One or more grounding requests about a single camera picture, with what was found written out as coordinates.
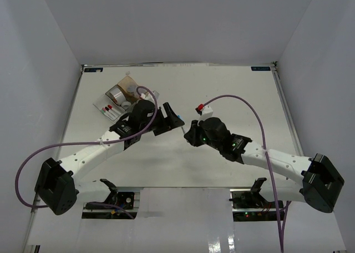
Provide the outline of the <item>large silver tape roll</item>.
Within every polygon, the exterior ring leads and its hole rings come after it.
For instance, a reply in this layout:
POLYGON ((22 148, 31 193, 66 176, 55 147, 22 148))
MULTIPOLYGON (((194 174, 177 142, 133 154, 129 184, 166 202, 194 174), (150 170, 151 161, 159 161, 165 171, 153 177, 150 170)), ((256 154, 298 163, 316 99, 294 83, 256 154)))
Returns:
POLYGON ((109 91, 109 97, 118 106, 121 106, 122 102, 126 101, 125 95, 119 88, 115 88, 109 91))

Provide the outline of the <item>green marker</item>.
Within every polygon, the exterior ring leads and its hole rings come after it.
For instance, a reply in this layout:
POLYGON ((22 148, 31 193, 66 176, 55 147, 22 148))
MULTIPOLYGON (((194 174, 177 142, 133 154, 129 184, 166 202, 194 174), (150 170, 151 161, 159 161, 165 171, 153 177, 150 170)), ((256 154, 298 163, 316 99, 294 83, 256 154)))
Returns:
POLYGON ((111 121, 113 121, 113 118, 109 115, 108 112, 102 110, 102 113, 103 113, 107 118, 109 118, 111 121))

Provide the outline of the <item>small clear tape roll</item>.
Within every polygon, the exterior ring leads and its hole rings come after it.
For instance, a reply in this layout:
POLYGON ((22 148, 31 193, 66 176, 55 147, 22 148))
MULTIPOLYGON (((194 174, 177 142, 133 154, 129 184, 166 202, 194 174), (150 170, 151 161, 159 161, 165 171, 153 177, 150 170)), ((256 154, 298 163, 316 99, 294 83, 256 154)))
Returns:
POLYGON ((121 108, 124 110, 128 110, 130 107, 131 107, 131 102, 129 101, 122 102, 121 104, 121 108))

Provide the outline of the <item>black marker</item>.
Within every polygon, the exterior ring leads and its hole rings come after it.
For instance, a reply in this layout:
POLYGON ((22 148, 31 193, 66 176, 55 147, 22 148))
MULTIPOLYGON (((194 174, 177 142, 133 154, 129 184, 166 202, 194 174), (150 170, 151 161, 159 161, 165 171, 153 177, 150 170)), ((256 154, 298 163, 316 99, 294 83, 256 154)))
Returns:
POLYGON ((112 112, 112 110, 110 110, 108 107, 105 107, 105 109, 113 116, 114 119, 116 118, 116 115, 112 112))

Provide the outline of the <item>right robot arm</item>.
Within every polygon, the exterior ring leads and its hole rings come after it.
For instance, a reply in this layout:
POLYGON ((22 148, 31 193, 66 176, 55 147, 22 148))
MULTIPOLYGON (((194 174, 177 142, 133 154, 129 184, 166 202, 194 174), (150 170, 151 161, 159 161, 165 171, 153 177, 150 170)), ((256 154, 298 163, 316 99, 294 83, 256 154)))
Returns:
POLYGON ((272 169, 286 178, 274 184, 280 200, 305 202, 323 213, 334 210, 344 186, 344 179, 327 156, 310 158, 265 150, 252 139, 231 133, 216 117, 193 120, 184 138, 194 147, 210 146, 231 162, 272 169))

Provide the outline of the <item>red marker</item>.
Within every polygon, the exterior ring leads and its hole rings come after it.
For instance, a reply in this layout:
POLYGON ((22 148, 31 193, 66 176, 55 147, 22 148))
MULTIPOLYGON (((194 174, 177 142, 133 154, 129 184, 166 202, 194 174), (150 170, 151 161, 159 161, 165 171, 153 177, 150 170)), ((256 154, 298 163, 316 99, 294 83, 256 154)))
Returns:
POLYGON ((120 115, 121 114, 121 112, 119 112, 118 110, 116 110, 114 107, 112 107, 111 105, 108 105, 108 108, 110 109, 110 110, 112 110, 114 113, 116 113, 117 115, 120 115))

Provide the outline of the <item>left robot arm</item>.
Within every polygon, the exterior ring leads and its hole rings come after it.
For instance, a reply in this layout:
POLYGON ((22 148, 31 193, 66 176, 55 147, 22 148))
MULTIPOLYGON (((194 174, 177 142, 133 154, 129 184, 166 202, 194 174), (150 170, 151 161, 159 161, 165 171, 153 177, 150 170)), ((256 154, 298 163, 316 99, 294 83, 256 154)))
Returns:
POLYGON ((107 179, 83 182, 82 179, 109 158, 137 143, 148 132, 154 135, 182 127, 184 121, 169 103, 156 107, 140 100, 132 111, 123 114, 94 145, 58 161, 49 158, 41 167, 35 191, 56 215, 62 215, 77 201, 102 204, 112 208, 117 202, 117 190, 107 179))

